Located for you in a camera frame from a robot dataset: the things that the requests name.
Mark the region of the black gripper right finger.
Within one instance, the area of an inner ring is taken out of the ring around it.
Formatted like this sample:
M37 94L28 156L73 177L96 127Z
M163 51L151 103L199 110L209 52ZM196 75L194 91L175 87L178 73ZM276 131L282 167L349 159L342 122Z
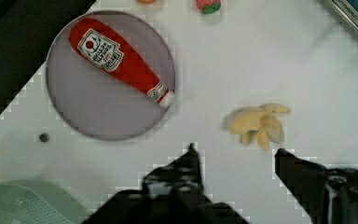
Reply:
M312 224L358 224L358 170L327 168L277 150L275 174L310 216Z

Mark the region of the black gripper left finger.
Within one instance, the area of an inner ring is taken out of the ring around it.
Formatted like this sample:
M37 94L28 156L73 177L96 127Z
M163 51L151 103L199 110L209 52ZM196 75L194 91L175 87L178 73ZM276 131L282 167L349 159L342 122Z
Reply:
M181 157L147 174L140 189L116 193L83 224L249 224L226 203L204 194L200 154Z

